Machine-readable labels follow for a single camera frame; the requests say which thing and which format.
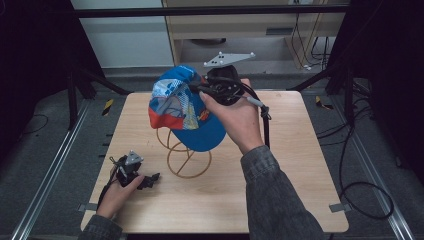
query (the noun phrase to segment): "floor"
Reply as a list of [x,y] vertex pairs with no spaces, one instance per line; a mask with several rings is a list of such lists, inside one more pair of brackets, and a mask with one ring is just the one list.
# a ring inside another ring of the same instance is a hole
[[[322,53],[324,43],[320,39],[314,53]],[[213,41],[185,41],[181,60],[204,74],[207,69],[203,68],[203,62],[212,59],[220,51],[256,54],[255,59],[235,64],[240,76],[249,77],[255,89],[290,88],[325,67],[318,64],[311,70],[297,69],[282,38],[227,39],[223,44]],[[322,62],[312,57],[310,61]],[[154,80],[155,77],[110,78],[117,85],[134,91],[151,91]],[[367,85],[364,79],[357,81]],[[326,96],[322,89],[325,84],[326,80],[323,79],[302,94],[317,136],[326,135],[328,132],[324,131],[344,123],[340,114],[342,95]],[[2,169],[0,174],[0,239],[9,239],[28,211],[36,216],[33,221],[26,223],[26,230],[29,230],[28,234],[34,239],[66,239],[65,236],[74,239],[78,235],[82,212],[77,208],[88,202],[125,102],[125,96],[96,83],[94,85],[97,90],[94,100],[78,97],[79,109],[86,109],[85,113],[81,112],[84,121],[75,133],[72,147],[64,152],[60,163],[56,162],[56,154],[61,151],[68,127],[66,91],[38,103],[36,115],[25,130],[27,133],[23,134],[20,143],[8,156],[11,164]],[[316,96],[321,97],[324,105],[332,105],[334,110],[317,106]],[[114,99],[114,104],[108,116],[102,116],[101,112],[109,99]],[[396,166],[396,156],[373,119],[372,110],[366,109],[366,101],[359,101],[356,106],[356,111],[365,110],[358,115],[355,133],[346,146],[343,182],[345,185],[354,181],[382,183],[380,186],[390,193],[396,204],[396,211],[388,220],[375,220],[357,210],[347,212],[349,230],[335,234],[333,239],[424,239],[424,187],[412,171]],[[320,139],[327,165],[339,192],[338,166],[343,152],[343,144],[340,142],[346,135],[347,130],[343,129]],[[56,175],[49,175],[48,179],[52,182],[51,185],[46,185],[48,189],[41,189],[47,190],[43,195],[37,190],[40,185],[44,186],[46,173],[51,172],[52,165],[58,171]],[[34,196],[40,195],[44,197],[40,205],[29,209]],[[377,216],[387,213],[384,206],[387,198],[380,195],[380,192],[362,186],[349,191],[349,198],[355,204],[365,212]],[[403,224],[400,226],[401,230],[395,229],[396,224]],[[144,237],[158,239],[157,236]],[[179,239],[181,236],[167,237]]]

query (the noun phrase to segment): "sleeve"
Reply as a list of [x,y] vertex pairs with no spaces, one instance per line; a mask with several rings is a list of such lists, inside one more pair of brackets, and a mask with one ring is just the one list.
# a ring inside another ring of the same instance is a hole
[[121,237],[122,228],[112,220],[93,215],[78,240],[117,240]]
[[250,239],[325,239],[267,146],[241,159]]

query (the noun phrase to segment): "person's right hand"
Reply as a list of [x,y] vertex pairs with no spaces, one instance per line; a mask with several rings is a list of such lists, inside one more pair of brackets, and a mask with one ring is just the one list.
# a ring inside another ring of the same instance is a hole
[[[241,81],[250,86],[249,79],[245,78]],[[240,98],[231,106],[221,105],[203,92],[200,93],[200,98],[205,103],[206,108],[218,117],[243,155],[264,145],[260,133],[257,106],[249,103],[246,98]]]

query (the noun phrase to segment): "wooden table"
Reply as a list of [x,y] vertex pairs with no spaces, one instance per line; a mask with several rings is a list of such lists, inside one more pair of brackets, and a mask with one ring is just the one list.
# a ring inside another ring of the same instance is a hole
[[[344,212],[332,213],[329,205],[339,203],[303,99],[298,92],[258,91],[270,107],[271,150],[292,181],[305,207],[325,232],[344,232]],[[126,100],[90,202],[97,203],[113,167],[109,157],[119,159],[130,150],[144,157],[141,172],[161,173],[152,189],[137,191],[119,212],[116,222],[126,233],[247,233],[245,180],[241,153],[226,136],[212,149],[209,169],[199,177],[185,179],[168,168],[169,150],[159,141],[147,114],[151,93],[133,93]],[[166,142],[168,130],[160,129]],[[171,138],[171,144],[177,143]],[[171,166],[181,166],[171,153]],[[192,174],[207,165],[208,153],[195,153],[181,174]],[[86,211],[81,227],[94,211]]]

